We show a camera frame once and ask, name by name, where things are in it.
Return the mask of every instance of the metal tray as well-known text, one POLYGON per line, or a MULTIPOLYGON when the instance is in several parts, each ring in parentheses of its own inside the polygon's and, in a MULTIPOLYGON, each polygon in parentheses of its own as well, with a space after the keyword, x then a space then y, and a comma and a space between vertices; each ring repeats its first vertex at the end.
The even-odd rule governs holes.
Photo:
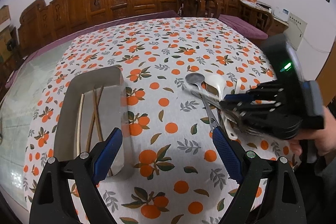
MULTIPOLYGON (((128 127, 126 85, 118 67, 106 67, 74 77, 64 97, 54 143, 54 156, 59 160, 76 158, 77 121, 81 95, 84 103, 81 120, 81 152, 86 149, 91 117, 93 113, 93 88, 96 96, 104 86, 98 105, 99 120, 103 139, 117 127, 122 130, 123 143, 111 166, 115 180, 127 179, 133 172, 133 149, 128 127)), ((99 142, 96 124, 93 128, 90 150, 99 142)))

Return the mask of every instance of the electrical panel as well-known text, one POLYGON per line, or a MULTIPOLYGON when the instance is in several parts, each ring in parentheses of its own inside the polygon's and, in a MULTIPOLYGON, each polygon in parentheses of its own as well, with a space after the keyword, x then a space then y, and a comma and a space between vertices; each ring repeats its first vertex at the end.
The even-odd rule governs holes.
POLYGON ((284 31, 292 47, 297 50, 305 34, 307 22, 301 18, 289 13, 288 29, 284 31))

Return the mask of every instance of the white device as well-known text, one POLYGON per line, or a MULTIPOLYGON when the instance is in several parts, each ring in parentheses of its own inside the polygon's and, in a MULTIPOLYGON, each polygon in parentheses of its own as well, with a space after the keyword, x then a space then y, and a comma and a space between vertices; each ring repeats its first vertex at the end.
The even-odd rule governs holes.
POLYGON ((273 15, 284 22, 287 22, 289 19, 289 11, 284 8, 276 7, 273 15))

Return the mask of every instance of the metal screw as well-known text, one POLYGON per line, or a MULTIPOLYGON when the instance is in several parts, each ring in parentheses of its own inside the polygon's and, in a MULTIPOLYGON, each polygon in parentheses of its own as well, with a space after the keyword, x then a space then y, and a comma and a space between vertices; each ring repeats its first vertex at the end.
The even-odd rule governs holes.
POLYGON ((52 164, 53 162, 55 162, 55 157, 51 157, 48 159, 49 164, 52 164))
POLYGON ((255 153, 253 151, 247 151, 246 155, 251 159, 253 159, 255 157, 255 153))
POLYGON ((83 153, 81 153, 80 155, 79 155, 79 157, 81 158, 81 159, 86 159, 87 157, 89 156, 89 153, 88 152, 83 152, 83 153))
POLYGON ((280 161, 283 163, 283 164, 286 164, 288 162, 287 158, 286 157, 280 157, 280 161))

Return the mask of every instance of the purple cushion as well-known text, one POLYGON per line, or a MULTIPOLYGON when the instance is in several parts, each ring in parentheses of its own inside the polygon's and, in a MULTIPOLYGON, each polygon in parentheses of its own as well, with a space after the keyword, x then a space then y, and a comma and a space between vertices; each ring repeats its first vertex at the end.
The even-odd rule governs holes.
POLYGON ((267 39, 268 35, 262 30, 257 29, 239 17, 220 15, 218 18, 221 22, 231 27, 247 39, 267 39))

